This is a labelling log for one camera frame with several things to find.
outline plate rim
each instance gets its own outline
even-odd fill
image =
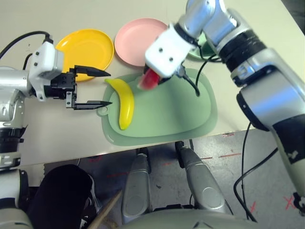
[[[63,38],[57,43],[57,45],[55,46],[55,48],[58,49],[59,51],[63,52],[63,51],[60,50],[59,48],[60,48],[60,46],[66,41],[66,39],[67,39],[68,37],[73,36],[73,35],[76,35],[76,34],[79,33],[79,32],[85,32],[85,31],[95,31],[95,32],[99,32],[99,33],[105,35],[105,36],[107,37],[107,39],[110,41],[110,43],[111,43],[111,48],[112,48],[111,57],[109,58],[109,61],[108,61],[108,63],[106,64],[106,66],[103,67],[103,68],[101,68],[101,70],[107,69],[107,68],[109,67],[110,63],[111,63],[112,60],[113,60],[113,56],[114,56],[114,44],[113,44],[113,41],[112,41],[112,39],[110,38],[110,36],[109,36],[107,33],[103,32],[103,31],[101,31],[101,30],[97,30],[97,29],[81,29],[81,30],[73,31],[73,32],[67,34],[65,37],[63,37]],[[88,77],[89,77],[88,79],[79,80],[78,82],[87,81],[87,80],[90,80],[90,79],[93,79],[93,78],[94,78],[94,77],[90,77],[90,76],[88,76]]]
[[[114,48],[115,48],[115,51],[116,51],[116,53],[117,53],[117,55],[119,56],[119,58],[121,59],[121,60],[123,60],[125,63],[127,63],[127,64],[130,64],[131,66],[135,66],[135,67],[143,67],[143,65],[136,65],[136,64],[133,64],[133,63],[130,63],[130,62],[128,62],[128,61],[126,61],[125,59],[123,59],[122,57],[121,57],[121,55],[119,54],[119,52],[117,51],[117,38],[118,38],[118,35],[119,35],[119,33],[123,30],[123,28],[124,27],[126,27],[128,24],[130,24],[130,23],[133,23],[133,22],[135,22],[135,21],[143,21],[143,20],[152,20],[152,21],[157,21],[157,22],[159,22],[159,23],[161,23],[161,24],[164,24],[166,27],[168,27],[168,25],[166,24],[166,23],[164,23],[163,21],[161,21],[161,20],[159,20],[159,19],[156,19],[156,18],[137,18],[137,19],[134,19],[134,20],[131,20],[131,21],[129,21],[129,22],[127,22],[127,23],[125,23],[119,30],[118,30],[118,32],[117,32],[117,34],[115,35],[115,38],[114,38]]]

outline red object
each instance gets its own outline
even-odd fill
[[[146,73],[142,76],[138,87],[142,90],[152,90],[160,81],[160,76],[155,73],[152,69],[148,69]]]

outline green cutting board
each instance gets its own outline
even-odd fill
[[[195,81],[197,70],[187,69]],[[137,88],[141,73],[119,77],[126,81],[134,95],[134,113],[126,130],[119,127],[120,99],[108,86],[104,101],[112,102],[97,110],[107,139],[115,145],[132,146],[198,137],[210,132],[217,120],[214,94],[207,78],[198,83],[201,96],[176,76],[151,91]]]

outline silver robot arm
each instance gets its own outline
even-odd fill
[[[0,58],[16,40],[40,33],[31,32],[15,39],[0,52]],[[51,39],[45,39],[33,53],[30,71],[0,66],[0,228],[32,228],[26,214],[19,209],[27,200],[27,174],[13,169],[20,164],[18,146],[23,142],[21,137],[26,130],[23,124],[25,98],[36,97],[42,102],[46,98],[62,99],[65,100],[66,108],[74,110],[96,109],[111,104],[104,101],[76,103],[75,82],[78,73],[95,77],[110,74],[77,65],[67,73],[61,73],[62,66],[63,53],[54,48]]]
[[[162,78],[179,75],[187,53],[204,33],[241,87],[237,102],[254,127],[270,131],[298,194],[305,197],[305,85],[222,0],[189,0],[186,14],[146,51]]]

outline yellow banana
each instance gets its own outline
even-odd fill
[[[132,122],[134,110],[134,98],[130,86],[121,79],[105,79],[117,92],[120,98],[120,118],[119,125],[121,130],[126,130]]]

